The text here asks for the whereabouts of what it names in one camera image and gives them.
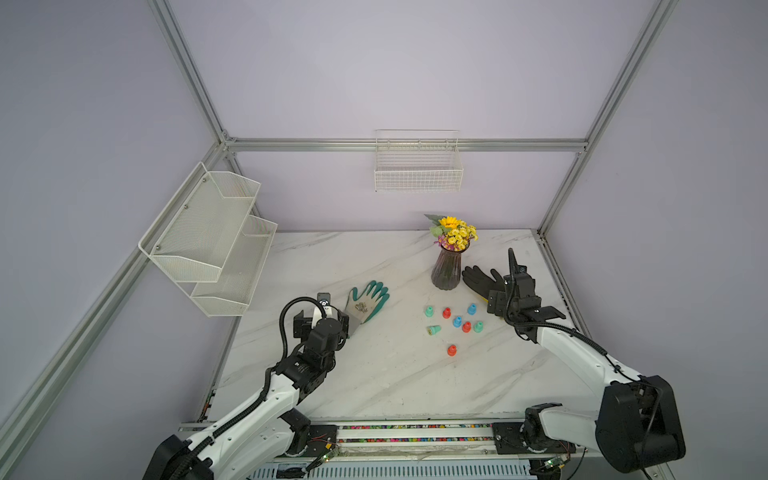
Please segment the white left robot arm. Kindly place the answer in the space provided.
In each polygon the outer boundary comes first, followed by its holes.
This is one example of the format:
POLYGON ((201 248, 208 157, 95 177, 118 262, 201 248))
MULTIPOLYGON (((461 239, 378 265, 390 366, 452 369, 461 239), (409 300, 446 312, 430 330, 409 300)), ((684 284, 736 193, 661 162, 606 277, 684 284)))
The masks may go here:
POLYGON ((266 369, 261 391, 186 440, 169 436, 153 453, 145 479, 245 479, 274 458, 305 449, 310 421, 297 406, 335 368, 336 352, 349 338, 349 316, 331 305, 327 293, 295 298, 280 314, 282 342, 285 316, 302 302, 319 314, 295 320, 299 344, 284 348, 276 365, 266 369))

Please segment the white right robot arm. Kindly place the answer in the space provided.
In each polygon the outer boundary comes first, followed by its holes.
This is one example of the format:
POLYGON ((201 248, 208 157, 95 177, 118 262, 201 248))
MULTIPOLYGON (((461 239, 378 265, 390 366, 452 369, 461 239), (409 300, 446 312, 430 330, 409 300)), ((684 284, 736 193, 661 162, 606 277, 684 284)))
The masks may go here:
POLYGON ((508 254, 509 272, 496 275, 488 310, 523 340, 555 355, 592 391, 597 406, 587 412, 545 402, 525 411, 521 442, 532 451, 570 443, 598 451, 615 470, 631 473, 680 460, 686 454, 672 386, 622 365, 605 348, 573 327, 565 314, 543 304, 526 266, 508 254))

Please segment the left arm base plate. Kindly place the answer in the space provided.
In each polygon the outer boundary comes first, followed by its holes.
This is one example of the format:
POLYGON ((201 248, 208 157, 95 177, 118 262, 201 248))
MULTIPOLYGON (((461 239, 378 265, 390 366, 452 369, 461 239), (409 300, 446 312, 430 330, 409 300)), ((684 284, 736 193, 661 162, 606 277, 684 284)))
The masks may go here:
POLYGON ((317 457, 327 451, 326 445, 337 443, 338 427, 336 425, 310 425, 300 433, 295 433, 286 457, 317 457))

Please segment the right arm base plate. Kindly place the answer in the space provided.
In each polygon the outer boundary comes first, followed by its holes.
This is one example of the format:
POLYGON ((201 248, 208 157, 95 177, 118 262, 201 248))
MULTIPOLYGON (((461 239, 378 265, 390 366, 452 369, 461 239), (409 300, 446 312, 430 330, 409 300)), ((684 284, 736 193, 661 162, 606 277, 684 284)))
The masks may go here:
POLYGON ((576 452, 568 442, 552 440, 543 435, 529 435, 523 422, 494 422, 492 439, 499 455, 566 454, 576 452))

